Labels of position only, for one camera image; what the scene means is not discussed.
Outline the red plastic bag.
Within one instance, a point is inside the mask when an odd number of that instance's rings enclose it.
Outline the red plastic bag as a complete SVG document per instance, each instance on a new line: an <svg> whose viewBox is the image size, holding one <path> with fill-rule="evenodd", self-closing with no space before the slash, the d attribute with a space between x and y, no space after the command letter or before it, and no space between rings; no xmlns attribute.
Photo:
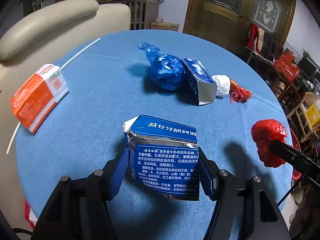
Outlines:
<svg viewBox="0 0 320 240"><path fill-rule="evenodd" d="M285 164L284 160L269 149L270 143L275 140L285 143L287 132L281 122L274 119L259 120L252 126L251 135L256 143L259 159L266 167L277 168Z"/></svg>

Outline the crushed blue toothpaste box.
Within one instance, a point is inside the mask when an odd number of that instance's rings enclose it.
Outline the crushed blue toothpaste box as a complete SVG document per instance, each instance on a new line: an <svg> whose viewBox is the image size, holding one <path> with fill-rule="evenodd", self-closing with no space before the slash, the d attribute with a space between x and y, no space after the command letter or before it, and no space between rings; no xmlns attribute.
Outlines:
<svg viewBox="0 0 320 240"><path fill-rule="evenodd" d="M199 200L199 146L195 128L139 115L124 122L123 131L133 179L167 198Z"/></svg>

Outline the orange-red wrapper with fringe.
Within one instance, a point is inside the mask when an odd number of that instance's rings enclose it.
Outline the orange-red wrapper with fringe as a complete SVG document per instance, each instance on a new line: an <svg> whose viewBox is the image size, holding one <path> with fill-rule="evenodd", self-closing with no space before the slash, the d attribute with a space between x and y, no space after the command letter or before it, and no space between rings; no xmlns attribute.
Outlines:
<svg viewBox="0 0 320 240"><path fill-rule="evenodd" d="M249 90L239 86L234 80L230 79L230 101L231 103L246 103L253 95Z"/></svg>

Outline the long blue toothpaste box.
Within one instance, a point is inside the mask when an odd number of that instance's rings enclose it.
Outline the long blue toothpaste box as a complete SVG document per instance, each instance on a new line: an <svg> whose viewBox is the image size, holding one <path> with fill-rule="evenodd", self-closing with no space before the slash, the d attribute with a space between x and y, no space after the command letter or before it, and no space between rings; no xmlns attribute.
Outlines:
<svg viewBox="0 0 320 240"><path fill-rule="evenodd" d="M217 93L217 85L198 59L182 59L187 84L195 95L197 105L213 103Z"/></svg>

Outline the red white bag under table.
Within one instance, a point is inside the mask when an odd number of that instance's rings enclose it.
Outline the red white bag under table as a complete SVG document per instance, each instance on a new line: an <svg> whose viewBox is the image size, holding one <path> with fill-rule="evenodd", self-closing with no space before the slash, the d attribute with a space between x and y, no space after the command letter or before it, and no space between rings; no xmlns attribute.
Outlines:
<svg viewBox="0 0 320 240"><path fill-rule="evenodd" d="M29 223L30 227L34 230L37 223L37 217L33 213L27 200L24 202L24 218Z"/></svg>

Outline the yellow cardboard box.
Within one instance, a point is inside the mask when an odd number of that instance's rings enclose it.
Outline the yellow cardboard box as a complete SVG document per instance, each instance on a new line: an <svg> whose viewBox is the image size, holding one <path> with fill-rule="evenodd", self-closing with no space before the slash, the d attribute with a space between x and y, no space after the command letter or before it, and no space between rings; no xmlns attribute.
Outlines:
<svg viewBox="0 0 320 240"><path fill-rule="evenodd" d="M315 126L320 120L320 114L314 104L311 104L305 113L311 127Z"/></svg>

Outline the dark wooden chair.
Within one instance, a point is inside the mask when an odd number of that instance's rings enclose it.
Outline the dark wooden chair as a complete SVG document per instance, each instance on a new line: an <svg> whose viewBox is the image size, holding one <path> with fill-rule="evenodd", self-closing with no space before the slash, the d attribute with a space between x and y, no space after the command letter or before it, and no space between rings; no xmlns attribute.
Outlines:
<svg viewBox="0 0 320 240"><path fill-rule="evenodd" d="M294 88L294 84L290 84L274 67L268 68L267 81L278 101L283 100L289 90Z"/></svg>

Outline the red bag on chair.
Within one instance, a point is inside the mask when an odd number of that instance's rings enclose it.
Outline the red bag on chair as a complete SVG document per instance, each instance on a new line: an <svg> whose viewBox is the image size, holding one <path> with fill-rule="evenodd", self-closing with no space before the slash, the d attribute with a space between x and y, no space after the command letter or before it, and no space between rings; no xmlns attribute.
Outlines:
<svg viewBox="0 0 320 240"><path fill-rule="evenodd" d="M274 69L281 74L288 82L293 84L294 80L299 77L300 69L293 63L294 55L282 54L273 64Z"/></svg>

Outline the orange and white medicine box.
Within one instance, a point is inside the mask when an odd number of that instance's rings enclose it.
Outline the orange and white medicine box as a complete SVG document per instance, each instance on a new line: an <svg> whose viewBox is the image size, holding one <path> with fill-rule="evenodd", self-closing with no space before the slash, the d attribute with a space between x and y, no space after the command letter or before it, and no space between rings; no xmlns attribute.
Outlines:
<svg viewBox="0 0 320 240"><path fill-rule="evenodd" d="M68 92L60 67L44 64L11 97L10 107L19 122L35 134Z"/></svg>

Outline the crumpled white paper ball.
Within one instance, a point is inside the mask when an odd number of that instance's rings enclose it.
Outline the crumpled white paper ball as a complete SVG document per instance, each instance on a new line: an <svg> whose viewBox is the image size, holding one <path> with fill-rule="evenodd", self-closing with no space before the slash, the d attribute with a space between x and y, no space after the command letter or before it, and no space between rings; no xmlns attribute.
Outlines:
<svg viewBox="0 0 320 240"><path fill-rule="evenodd" d="M217 85L216 96L223 97L229 94L231 88L231 80L227 75L213 75L212 80Z"/></svg>

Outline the blue tablecloth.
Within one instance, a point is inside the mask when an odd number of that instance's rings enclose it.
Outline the blue tablecloth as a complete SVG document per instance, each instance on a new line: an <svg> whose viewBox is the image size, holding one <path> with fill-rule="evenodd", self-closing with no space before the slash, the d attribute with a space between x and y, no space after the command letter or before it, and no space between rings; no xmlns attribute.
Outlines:
<svg viewBox="0 0 320 240"><path fill-rule="evenodd" d="M162 92L147 80L149 63L138 49L141 42L199 59L209 74L225 74L253 95L246 103L224 97L197 106L186 92ZM240 178L261 176L276 201L289 189L292 167L265 167L251 137L256 121L275 119L285 125L285 114L262 78L223 48L174 31L125 31L103 37L62 73L69 93L35 135L21 128L16 138L18 172L36 215L61 176L85 177L121 152L123 123L141 114L195 127L209 159Z"/></svg>

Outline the red and beige hanging clothes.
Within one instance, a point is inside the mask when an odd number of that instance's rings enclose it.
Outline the red and beige hanging clothes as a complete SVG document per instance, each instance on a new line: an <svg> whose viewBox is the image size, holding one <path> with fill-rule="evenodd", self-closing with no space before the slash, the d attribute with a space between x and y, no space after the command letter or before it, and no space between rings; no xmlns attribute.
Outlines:
<svg viewBox="0 0 320 240"><path fill-rule="evenodd" d="M252 23L248 31L247 48L261 55L261 51L264 45L264 35L265 35L264 29Z"/></svg>

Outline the white thin tube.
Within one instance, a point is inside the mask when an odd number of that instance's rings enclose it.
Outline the white thin tube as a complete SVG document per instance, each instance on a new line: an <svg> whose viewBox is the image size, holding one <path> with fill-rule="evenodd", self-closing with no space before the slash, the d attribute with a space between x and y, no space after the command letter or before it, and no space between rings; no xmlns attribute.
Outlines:
<svg viewBox="0 0 320 240"><path fill-rule="evenodd" d="M82 48L80 51L78 51L75 55L73 55L66 63L64 63L61 67L60 70L63 70L69 63L71 63L77 56L79 56L81 53L83 53L86 49L88 49L90 46L92 46L93 44L95 44L96 42L98 42L99 40L101 40L101 37L97 38L96 40L94 40L93 42L91 42L90 44L88 44L87 46L85 46L84 48ZM20 129L21 126L21 122L19 122L17 124L17 126L15 127L15 130L10 138L7 150L6 150L6 155L8 155L10 153L11 147L13 145L13 142L15 140L16 134L18 132L18 130Z"/></svg>

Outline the brown cardboard box on floor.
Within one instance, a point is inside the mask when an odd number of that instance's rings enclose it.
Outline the brown cardboard box on floor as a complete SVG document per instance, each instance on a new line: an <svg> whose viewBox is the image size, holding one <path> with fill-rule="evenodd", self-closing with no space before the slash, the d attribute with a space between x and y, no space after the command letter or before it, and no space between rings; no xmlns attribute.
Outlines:
<svg viewBox="0 0 320 240"><path fill-rule="evenodd" d="M178 31L180 25L178 23L170 23L170 22L152 22L150 25L150 29L156 30L170 30L170 31Z"/></svg>

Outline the wooden slatted crib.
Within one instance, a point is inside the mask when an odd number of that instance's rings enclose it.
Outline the wooden slatted crib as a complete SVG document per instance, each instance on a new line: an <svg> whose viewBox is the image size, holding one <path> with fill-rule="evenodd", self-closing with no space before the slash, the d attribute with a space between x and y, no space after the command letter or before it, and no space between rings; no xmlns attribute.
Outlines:
<svg viewBox="0 0 320 240"><path fill-rule="evenodd" d="M158 17L160 0L98 0L99 4L125 4L131 11L130 30L150 29Z"/></svg>

